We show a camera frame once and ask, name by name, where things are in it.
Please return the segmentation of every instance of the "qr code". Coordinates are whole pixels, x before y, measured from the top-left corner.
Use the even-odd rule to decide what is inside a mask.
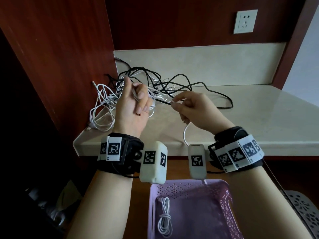
[[[247,155],[249,157],[251,157],[257,153],[256,149],[254,148],[254,146],[251,142],[243,145],[242,148],[245,150],[245,152],[247,153]]]
[[[100,154],[106,154],[107,142],[101,143],[101,151]]]
[[[160,164],[165,167],[166,165],[166,155],[164,153],[160,154]]]
[[[230,160],[228,154],[219,155],[218,159],[221,162],[221,165],[223,167],[233,164],[233,162]]]
[[[256,142],[256,140],[252,140],[253,144],[255,145],[255,147],[257,148],[258,151],[260,151],[260,147],[258,145],[258,143]]]
[[[203,166],[203,157],[201,155],[192,156],[192,166]]]
[[[144,164],[152,164],[155,163],[155,153],[156,151],[147,151],[144,156]]]
[[[109,143],[108,144],[108,155],[118,155],[120,154],[120,144],[119,143]]]
[[[235,149],[229,150],[228,153],[230,154],[234,162],[237,162],[246,158],[241,148],[235,148]]]

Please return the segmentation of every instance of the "pile of cables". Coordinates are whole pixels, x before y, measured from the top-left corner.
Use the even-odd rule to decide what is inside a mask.
[[[222,93],[219,93],[217,91],[210,90],[209,88],[207,88],[206,84],[203,82],[196,82],[191,84],[188,77],[184,74],[178,74],[172,77],[171,79],[166,78],[165,80],[162,80],[162,77],[160,76],[160,74],[155,71],[151,71],[144,67],[130,67],[130,65],[127,62],[119,58],[115,58],[115,60],[123,62],[124,64],[128,66],[129,69],[127,71],[121,72],[118,75],[117,79],[114,79],[109,74],[106,74],[106,76],[109,78],[108,85],[95,84],[95,82],[92,82],[95,88],[97,89],[98,96],[97,96],[94,108],[90,110],[90,118],[89,118],[90,128],[96,128],[100,131],[106,132],[113,127],[114,121],[115,121],[115,115],[114,113],[112,113],[112,111],[114,112],[114,109],[116,108],[116,103],[122,95],[122,89],[124,86],[124,76],[129,76],[132,82],[141,83],[141,81],[136,77],[140,73],[143,73],[146,76],[149,97],[153,98],[153,104],[150,107],[151,112],[149,117],[151,117],[155,112],[155,101],[158,101],[167,105],[171,105],[170,100],[169,101],[167,100],[170,98],[173,98],[176,92],[184,91],[186,89],[192,91],[193,90],[192,87],[198,84],[204,85],[204,87],[208,91],[222,95],[229,100],[230,106],[218,107],[218,109],[233,108],[233,101],[231,100],[230,97]],[[173,82],[173,80],[178,76],[185,77],[185,80],[187,81],[187,85]],[[105,108],[107,112],[99,116],[98,111],[99,111],[99,108],[101,107]]]

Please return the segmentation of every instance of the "wall socket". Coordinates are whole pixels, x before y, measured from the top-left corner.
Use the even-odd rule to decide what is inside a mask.
[[[256,17],[256,10],[240,11],[237,12],[234,34],[235,33],[250,33],[254,29]]]

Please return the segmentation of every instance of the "purple basket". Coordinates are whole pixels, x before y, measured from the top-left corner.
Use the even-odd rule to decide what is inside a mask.
[[[157,223],[163,213],[159,197],[169,197],[173,234],[177,238],[243,239],[228,202],[228,184],[221,179],[166,180],[152,185],[148,209],[148,239],[163,239]]]

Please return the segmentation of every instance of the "hand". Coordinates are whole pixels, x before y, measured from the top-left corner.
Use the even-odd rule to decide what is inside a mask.
[[[135,89],[139,102],[132,96],[132,89]],[[146,126],[149,107],[152,104],[153,100],[148,97],[147,86],[140,83],[132,84],[130,78],[125,76],[122,96],[116,104],[113,132],[139,138]]]
[[[182,104],[176,103],[183,99],[185,100]],[[183,91],[172,99],[172,108],[179,112],[184,123],[189,124],[191,121],[198,128],[209,131],[214,135],[235,126],[202,93]]]

